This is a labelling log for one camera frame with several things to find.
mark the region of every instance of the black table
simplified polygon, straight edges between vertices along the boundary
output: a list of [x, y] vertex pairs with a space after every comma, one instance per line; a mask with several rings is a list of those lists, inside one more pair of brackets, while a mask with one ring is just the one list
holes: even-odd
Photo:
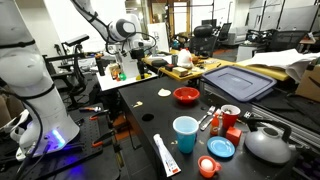
[[[172, 176], [172, 179], [204, 179], [200, 175], [197, 164], [199, 157], [203, 155], [212, 156], [221, 163], [222, 170], [215, 175], [217, 179], [281, 179], [289, 177], [295, 155], [292, 155], [292, 160], [285, 167], [272, 167], [254, 158], [243, 146], [244, 138], [249, 129], [240, 123], [236, 123], [235, 126], [241, 129], [243, 134], [232, 158], [219, 158], [208, 150], [206, 143], [210, 138], [209, 127], [203, 132], [198, 132], [193, 152], [188, 155], [182, 154], [177, 144], [174, 143], [176, 140], [176, 134], [172, 127], [174, 119], [186, 115], [199, 120], [206, 114], [209, 106], [216, 103], [227, 104], [227, 102], [208, 104], [206, 99], [202, 99], [204, 98], [202, 97], [194, 104], [186, 106], [177, 102], [172, 94], [168, 97], [158, 96], [158, 91], [161, 88], [173, 92], [181, 86], [183, 85], [165, 77], [119, 89], [123, 99], [125, 116], [133, 126], [142, 147], [158, 172], [158, 176], [165, 175], [158, 148], [153, 140], [155, 134], [160, 134], [165, 146], [182, 170], [179, 174]], [[133, 107], [138, 101], [141, 101], [143, 105]], [[146, 114], [154, 115], [154, 119], [143, 121]]]
[[[96, 104], [93, 106], [103, 107], [102, 104]], [[88, 113], [80, 113], [79, 110], [71, 111], [70, 115], [73, 120], [77, 120], [79, 118], [84, 118], [88, 121], [88, 117], [93, 115], [93, 112]], [[109, 131], [107, 119], [105, 116], [100, 116], [98, 118], [99, 130], [100, 134], [104, 134]], [[0, 144], [0, 152], [3, 153], [2, 144]], [[55, 158], [53, 156], [51, 159], [46, 159], [46, 156], [43, 158], [43, 161], [53, 161], [55, 162]], [[10, 167], [4, 173], [0, 173], [0, 179], [11, 179], [14, 177], [18, 167], [20, 164], [16, 164], [15, 166]], [[48, 179], [77, 179], [77, 180], [86, 180], [86, 179], [117, 179], [120, 176], [120, 167], [118, 165], [116, 154], [114, 152], [114, 148], [109, 145], [103, 147], [103, 151], [100, 154], [93, 156], [90, 159], [87, 159], [83, 162], [80, 162], [78, 165], [72, 166], [68, 169], [65, 169], [58, 174], [55, 174]]]

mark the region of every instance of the plastic bottle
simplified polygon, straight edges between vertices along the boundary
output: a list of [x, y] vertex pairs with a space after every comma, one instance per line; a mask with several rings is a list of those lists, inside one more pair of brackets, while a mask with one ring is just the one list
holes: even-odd
[[218, 115], [215, 114], [214, 118], [211, 121], [210, 134], [212, 136], [217, 136], [218, 132], [219, 132], [219, 119], [218, 119]]

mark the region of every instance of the floor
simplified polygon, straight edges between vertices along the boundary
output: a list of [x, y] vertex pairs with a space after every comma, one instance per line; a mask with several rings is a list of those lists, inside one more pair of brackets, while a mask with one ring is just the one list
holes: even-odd
[[[227, 61], [234, 62], [236, 60], [237, 48], [223, 48], [216, 50], [213, 53], [214, 58], [223, 59]], [[98, 82], [97, 77], [94, 74], [87, 73], [86, 79], [88, 82], [87, 89], [83, 93], [86, 96], [80, 100], [80, 102], [87, 102], [89, 100], [89, 93], [91, 92], [93, 86]], [[122, 116], [114, 121], [114, 126], [121, 125], [125, 123], [125, 120]], [[117, 130], [117, 140], [119, 140], [122, 147], [122, 156], [125, 162], [125, 167], [121, 169], [121, 180], [153, 180], [157, 179], [156, 172], [153, 169], [150, 161], [145, 155], [143, 148], [134, 150], [130, 141], [128, 127], [123, 127]], [[140, 144], [137, 136], [133, 129], [130, 129], [134, 145]]]

